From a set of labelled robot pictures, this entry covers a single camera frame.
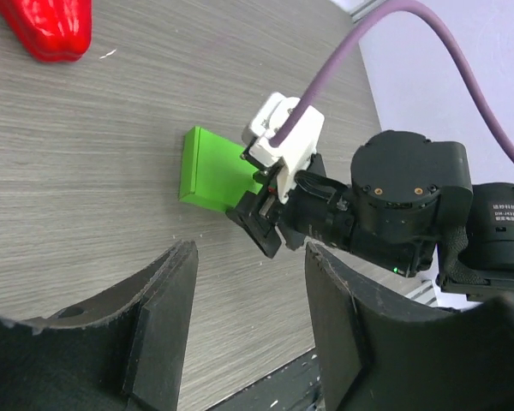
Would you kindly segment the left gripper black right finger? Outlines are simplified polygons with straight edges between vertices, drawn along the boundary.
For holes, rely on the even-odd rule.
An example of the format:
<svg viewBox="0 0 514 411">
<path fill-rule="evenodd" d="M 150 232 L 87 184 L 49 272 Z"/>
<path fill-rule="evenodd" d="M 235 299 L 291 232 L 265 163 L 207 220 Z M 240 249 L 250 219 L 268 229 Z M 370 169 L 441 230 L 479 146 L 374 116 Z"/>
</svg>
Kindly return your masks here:
<svg viewBox="0 0 514 411">
<path fill-rule="evenodd" d="M 308 304 L 330 410 L 514 410 L 514 295 L 428 307 L 308 244 Z"/>
</svg>

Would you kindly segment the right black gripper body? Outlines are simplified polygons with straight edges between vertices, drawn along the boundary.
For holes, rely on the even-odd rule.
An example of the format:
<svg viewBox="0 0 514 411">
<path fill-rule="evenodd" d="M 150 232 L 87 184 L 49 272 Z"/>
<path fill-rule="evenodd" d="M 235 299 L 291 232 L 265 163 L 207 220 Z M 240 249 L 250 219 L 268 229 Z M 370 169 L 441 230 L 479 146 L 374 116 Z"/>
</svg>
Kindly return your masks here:
<svg viewBox="0 0 514 411">
<path fill-rule="evenodd" d="M 267 258 L 312 239 L 402 277 L 432 264 L 443 276 L 469 275 L 458 258 L 468 245 L 465 225 L 473 200 L 464 145 L 387 130 L 356 150 L 350 176 L 347 184 L 327 177 L 315 154 L 296 173 L 286 202 L 273 174 L 259 192 L 245 193 L 227 217 Z"/>
</svg>

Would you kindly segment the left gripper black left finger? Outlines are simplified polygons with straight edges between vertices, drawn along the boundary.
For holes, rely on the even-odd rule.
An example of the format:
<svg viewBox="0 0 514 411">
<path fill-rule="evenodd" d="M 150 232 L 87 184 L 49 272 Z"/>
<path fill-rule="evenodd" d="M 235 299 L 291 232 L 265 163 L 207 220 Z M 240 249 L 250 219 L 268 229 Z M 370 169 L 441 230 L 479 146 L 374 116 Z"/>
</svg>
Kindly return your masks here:
<svg viewBox="0 0 514 411">
<path fill-rule="evenodd" d="M 0 410 L 174 410 L 198 271 L 179 241 L 49 318 L 0 315 Z"/>
</svg>

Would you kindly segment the green paper box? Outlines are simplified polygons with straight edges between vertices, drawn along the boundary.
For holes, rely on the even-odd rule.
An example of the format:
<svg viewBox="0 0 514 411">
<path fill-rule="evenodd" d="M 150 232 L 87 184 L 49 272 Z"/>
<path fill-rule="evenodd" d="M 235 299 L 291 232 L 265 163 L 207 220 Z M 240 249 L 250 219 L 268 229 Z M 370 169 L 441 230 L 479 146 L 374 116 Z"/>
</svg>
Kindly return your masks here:
<svg viewBox="0 0 514 411">
<path fill-rule="evenodd" d="M 258 193 L 257 169 L 241 159 L 244 148 L 195 126 L 183 139 L 178 199 L 211 211 L 226 212 L 247 192 Z"/>
</svg>

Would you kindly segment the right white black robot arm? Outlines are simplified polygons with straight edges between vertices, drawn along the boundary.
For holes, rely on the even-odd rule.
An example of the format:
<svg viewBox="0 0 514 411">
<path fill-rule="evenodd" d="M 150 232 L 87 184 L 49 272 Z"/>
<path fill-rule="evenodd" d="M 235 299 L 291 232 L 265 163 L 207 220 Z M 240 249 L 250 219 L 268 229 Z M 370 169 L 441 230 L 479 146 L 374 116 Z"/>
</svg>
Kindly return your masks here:
<svg viewBox="0 0 514 411">
<path fill-rule="evenodd" d="M 327 177 L 314 154 L 286 196 L 273 172 L 227 215 L 270 258 L 312 238 L 401 277 L 437 266 L 440 289 L 469 301 L 514 292 L 514 184 L 474 184 L 464 145 L 387 130 L 350 176 Z"/>
</svg>

